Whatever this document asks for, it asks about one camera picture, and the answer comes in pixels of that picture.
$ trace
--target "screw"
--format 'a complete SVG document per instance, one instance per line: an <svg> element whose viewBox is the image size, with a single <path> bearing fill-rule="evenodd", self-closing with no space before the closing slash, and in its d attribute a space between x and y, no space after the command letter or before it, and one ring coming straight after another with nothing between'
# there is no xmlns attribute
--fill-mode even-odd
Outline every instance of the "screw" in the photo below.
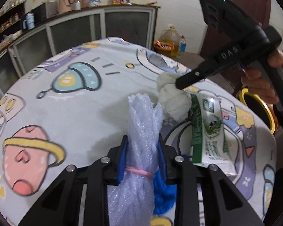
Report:
<svg viewBox="0 0 283 226"><path fill-rule="evenodd" d="M66 167L66 171L67 172L73 172L75 170L75 165L68 165L67 167Z"/></svg>
<svg viewBox="0 0 283 226"><path fill-rule="evenodd" d="M107 156L105 156L105 157L103 157L103 158L101 159L101 162L102 162L102 163L109 163L109 162L110 162L110 158L107 157Z"/></svg>
<svg viewBox="0 0 283 226"><path fill-rule="evenodd" d="M183 162L183 160L184 160L183 157L180 156L180 155L175 157L175 161L177 161L177 162Z"/></svg>
<svg viewBox="0 0 283 226"><path fill-rule="evenodd" d="M216 172L218 170L218 167L215 164L210 164L209 168L214 172Z"/></svg>

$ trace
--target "white cloth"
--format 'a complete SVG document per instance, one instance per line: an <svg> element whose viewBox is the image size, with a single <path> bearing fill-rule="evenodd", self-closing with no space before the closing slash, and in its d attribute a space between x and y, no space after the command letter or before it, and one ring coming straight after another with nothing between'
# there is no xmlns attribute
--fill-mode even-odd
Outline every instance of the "white cloth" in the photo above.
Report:
<svg viewBox="0 0 283 226"><path fill-rule="evenodd" d="M176 88L175 81L178 77L180 76L171 73L160 74L157 78L157 88L164 119L173 118L180 122L187 118L192 101L185 91Z"/></svg>

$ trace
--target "plastic bottle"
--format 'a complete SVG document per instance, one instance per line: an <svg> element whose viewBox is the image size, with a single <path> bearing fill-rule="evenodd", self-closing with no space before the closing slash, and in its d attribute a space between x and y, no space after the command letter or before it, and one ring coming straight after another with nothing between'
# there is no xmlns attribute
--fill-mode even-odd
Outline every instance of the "plastic bottle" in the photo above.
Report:
<svg viewBox="0 0 283 226"><path fill-rule="evenodd" d="M179 51L180 52L186 51L186 39L184 38L184 35L181 36L181 39L179 42Z"/></svg>
<svg viewBox="0 0 283 226"><path fill-rule="evenodd" d="M161 35L159 41L170 43L174 46L174 50L171 52L171 58L173 58L178 55L180 35L175 30L174 25L168 25L168 27L169 29Z"/></svg>

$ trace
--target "yellow ring illustration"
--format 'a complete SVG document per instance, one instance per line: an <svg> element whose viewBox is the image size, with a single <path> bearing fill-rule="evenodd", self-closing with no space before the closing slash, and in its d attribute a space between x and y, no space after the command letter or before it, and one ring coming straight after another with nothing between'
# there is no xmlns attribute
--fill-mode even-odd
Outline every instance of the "yellow ring illustration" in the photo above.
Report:
<svg viewBox="0 0 283 226"><path fill-rule="evenodd" d="M151 220L151 226L173 226L173 223L168 218L157 217Z"/></svg>
<svg viewBox="0 0 283 226"><path fill-rule="evenodd" d="M9 138L3 142L2 148L7 145L16 145L21 147L30 147L36 149L43 149L52 153L56 157L56 161L51 164L56 165L62 162L65 158L64 150L57 144L39 139L27 139L27 138Z"/></svg>

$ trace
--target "table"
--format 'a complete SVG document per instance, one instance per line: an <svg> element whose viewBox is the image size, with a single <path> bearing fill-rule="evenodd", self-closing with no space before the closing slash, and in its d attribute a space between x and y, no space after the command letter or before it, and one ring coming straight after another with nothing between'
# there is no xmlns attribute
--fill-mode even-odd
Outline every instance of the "table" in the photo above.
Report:
<svg viewBox="0 0 283 226"><path fill-rule="evenodd" d="M83 167L120 145L128 132L128 101L148 94L157 102L161 72L188 68L120 38L84 43L38 65L0 100L0 211L18 225L69 164ZM270 203L276 145L250 109L210 80L190 90L219 98L237 176L231 180L263 218ZM191 121L165 120L167 145L188 154ZM162 217L174 218L174 209Z"/></svg>

